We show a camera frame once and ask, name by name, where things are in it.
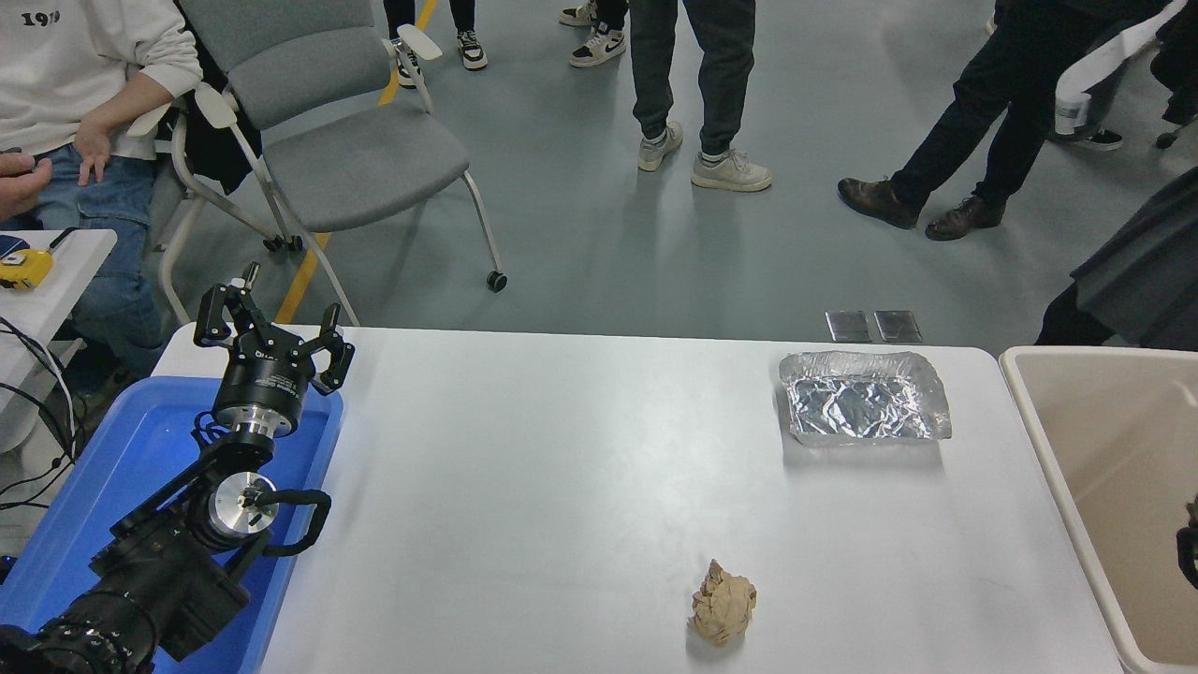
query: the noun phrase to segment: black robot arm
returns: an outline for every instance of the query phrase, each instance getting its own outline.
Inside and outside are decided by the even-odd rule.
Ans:
[[[353,346],[341,340],[337,304],[308,344],[267,321],[250,297],[256,273],[252,263],[243,279],[212,286],[195,326],[196,345],[229,351],[211,411],[228,432],[111,527],[113,542],[90,564],[99,577],[91,590],[35,634],[0,626],[0,674],[149,674],[159,646],[183,660],[249,602],[240,583],[255,560],[316,542],[328,494],[277,490],[256,472],[274,456],[274,438],[295,432],[308,384],[321,395],[341,387]],[[313,356],[321,351],[329,365],[317,375]],[[282,504],[315,511],[298,541],[271,545]],[[224,564],[213,559],[230,551]]]

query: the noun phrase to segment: person's hand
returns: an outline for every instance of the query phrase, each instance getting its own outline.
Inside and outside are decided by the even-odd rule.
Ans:
[[[104,166],[113,156],[111,129],[95,121],[91,115],[84,115],[75,132],[75,150],[83,157],[79,163],[79,187],[86,187],[91,174],[96,174],[96,182],[104,181]]]
[[[24,152],[0,153],[0,220],[36,206],[37,193],[50,183],[52,172],[50,159],[35,166],[34,157]]]

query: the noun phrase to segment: brown leather shoe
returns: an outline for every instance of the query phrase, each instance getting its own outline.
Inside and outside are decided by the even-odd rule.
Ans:
[[[987,204],[981,196],[969,196],[961,205],[933,219],[924,231],[932,241],[961,238],[974,229],[990,229],[1003,223],[1006,201]]]
[[[913,208],[895,196],[889,180],[864,182],[846,177],[836,183],[840,200],[854,211],[876,217],[898,229],[915,229],[919,208]]]

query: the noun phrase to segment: chair backrest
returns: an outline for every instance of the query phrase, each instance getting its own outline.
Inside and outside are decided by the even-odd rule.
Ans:
[[[179,6],[260,129],[391,80],[369,0],[179,0]]]

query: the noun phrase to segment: person's arm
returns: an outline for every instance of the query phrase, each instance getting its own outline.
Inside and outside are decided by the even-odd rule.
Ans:
[[[79,164],[79,184],[87,184],[91,172],[96,182],[104,180],[104,166],[113,151],[113,132],[145,113],[175,99],[163,85],[145,73],[135,73],[116,96],[83,116],[74,145],[83,157]]]
[[[169,103],[200,81],[195,38],[170,0],[115,0],[89,6],[97,53],[140,66],[115,96],[80,120],[75,148],[83,156],[79,184],[91,172],[104,178],[111,134],[144,113]],[[126,20],[137,17],[135,22]]]
[[[34,157],[24,152],[0,153],[0,221],[36,206],[37,193],[50,183],[52,170],[49,159],[35,166]]]

